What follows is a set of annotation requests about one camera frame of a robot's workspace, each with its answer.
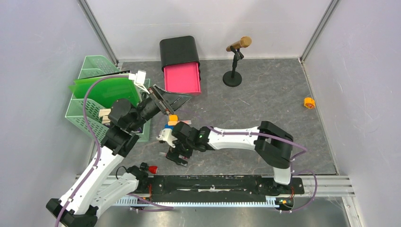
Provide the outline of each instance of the microphone stand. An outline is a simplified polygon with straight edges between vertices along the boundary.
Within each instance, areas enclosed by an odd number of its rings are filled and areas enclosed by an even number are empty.
[[[240,48],[234,49],[233,46],[230,46],[230,50],[234,52],[234,59],[233,59],[233,70],[224,73],[223,76],[223,83],[229,87],[237,87],[242,82],[241,74],[235,71],[237,67],[237,62],[244,58],[244,55],[239,51]]]

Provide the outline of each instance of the robotic arm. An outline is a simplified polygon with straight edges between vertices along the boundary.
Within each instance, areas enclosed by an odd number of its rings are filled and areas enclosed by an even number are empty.
[[[97,166],[96,156],[81,177],[60,199],[50,199],[46,208],[67,227],[93,227],[98,217],[124,195],[137,188],[146,187],[141,183],[148,174],[137,166],[128,168],[113,184],[99,191],[111,171],[129,154],[139,136],[134,133],[157,113],[173,114],[191,97],[169,93],[154,85],[148,89],[149,97],[134,107],[129,100],[119,99],[111,107],[108,117],[111,127],[101,141],[101,157]]]
[[[161,142],[170,145],[166,158],[178,165],[187,166],[183,158],[190,158],[193,150],[204,152],[223,148],[255,150],[263,160],[273,167],[274,181],[288,185],[291,181],[290,157],[292,146],[262,136],[269,134],[293,141],[293,137],[271,122],[262,122],[259,127],[249,129],[219,129],[202,127],[200,130],[179,122],[173,129],[163,129],[158,136]]]

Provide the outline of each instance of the microphone stand base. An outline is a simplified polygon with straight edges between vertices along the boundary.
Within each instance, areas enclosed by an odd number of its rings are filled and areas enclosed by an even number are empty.
[[[224,73],[223,76],[223,83],[229,87],[237,87],[242,82],[241,74],[238,72],[234,73],[234,77],[231,77],[232,71],[228,71]]]

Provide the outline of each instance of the gray floor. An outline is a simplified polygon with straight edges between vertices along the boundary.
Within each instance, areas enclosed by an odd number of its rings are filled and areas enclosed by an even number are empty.
[[[309,198],[296,198],[295,206]],[[316,198],[307,209],[279,214],[271,208],[177,207],[172,211],[139,213],[128,207],[110,207],[96,227],[349,227],[342,199]]]
[[[271,121],[310,150],[297,158],[296,171],[308,168],[317,174],[334,174],[335,167],[317,111],[303,106],[303,99],[310,96],[310,90],[298,60],[241,60],[237,71],[242,74],[243,81],[234,88],[222,82],[222,76],[230,70],[231,64],[231,60],[200,62],[202,94],[178,111],[180,120],[192,120],[193,127],[211,125],[226,129],[250,128],[260,125],[261,121]],[[151,84],[164,87],[158,61],[124,63],[122,70],[145,70]],[[121,165],[129,167],[147,162],[158,166],[158,173],[163,175],[273,173],[272,167],[255,151],[240,149],[194,151],[187,168],[177,166],[160,154],[167,152],[168,145],[156,140],[166,123],[166,116],[154,117],[150,141],[137,143]]]

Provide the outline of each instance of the white wall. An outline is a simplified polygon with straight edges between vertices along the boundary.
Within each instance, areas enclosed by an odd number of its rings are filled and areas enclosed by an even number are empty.
[[[75,0],[0,7],[0,226],[54,226],[45,208],[83,171],[90,139],[64,119],[86,55],[106,55]]]
[[[368,227],[400,226],[401,1],[343,0],[305,68]]]
[[[299,57],[330,0],[88,0],[117,58],[160,59],[159,42],[195,37],[200,58],[248,35],[247,58]]]

